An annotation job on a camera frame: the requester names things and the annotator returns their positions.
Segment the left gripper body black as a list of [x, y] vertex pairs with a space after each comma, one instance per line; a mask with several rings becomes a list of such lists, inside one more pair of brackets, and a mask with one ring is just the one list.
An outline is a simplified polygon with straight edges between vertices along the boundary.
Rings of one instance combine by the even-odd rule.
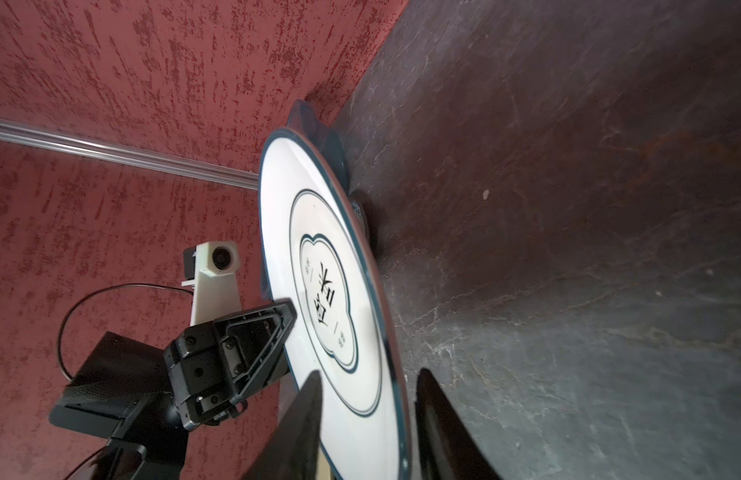
[[178, 479], [188, 434], [200, 425], [188, 400], [222, 381], [218, 327], [192, 326], [160, 349], [108, 332], [50, 412], [50, 424], [104, 439], [72, 479]]

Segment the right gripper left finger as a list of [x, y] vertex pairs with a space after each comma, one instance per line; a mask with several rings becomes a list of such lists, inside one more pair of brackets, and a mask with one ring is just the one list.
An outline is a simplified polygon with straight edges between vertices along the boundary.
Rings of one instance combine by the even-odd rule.
[[320, 424], [322, 377], [314, 370], [242, 479], [316, 479]]

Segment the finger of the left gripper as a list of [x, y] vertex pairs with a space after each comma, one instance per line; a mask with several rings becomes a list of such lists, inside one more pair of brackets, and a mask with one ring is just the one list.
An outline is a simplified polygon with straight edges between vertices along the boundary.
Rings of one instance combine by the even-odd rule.
[[284, 344], [297, 317], [294, 304], [285, 299], [216, 322], [230, 404], [245, 402], [282, 376]]

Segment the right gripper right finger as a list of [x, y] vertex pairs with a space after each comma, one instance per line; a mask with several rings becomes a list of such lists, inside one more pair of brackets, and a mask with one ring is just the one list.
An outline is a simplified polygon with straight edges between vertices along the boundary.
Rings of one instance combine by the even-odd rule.
[[423, 479], [501, 479], [427, 368], [418, 375], [415, 409]]

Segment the white plate flower outline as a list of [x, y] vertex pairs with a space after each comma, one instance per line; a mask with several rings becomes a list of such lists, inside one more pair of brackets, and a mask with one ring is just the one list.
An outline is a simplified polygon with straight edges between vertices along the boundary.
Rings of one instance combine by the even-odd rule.
[[340, 479], [407, 479], [411, 426], [394, 323], [348, 195], [304, 135], [280, 128], [260, 160], [260, 234], [272, 297], [296, 322], [298, 385], [322, 377], [320, 447]]

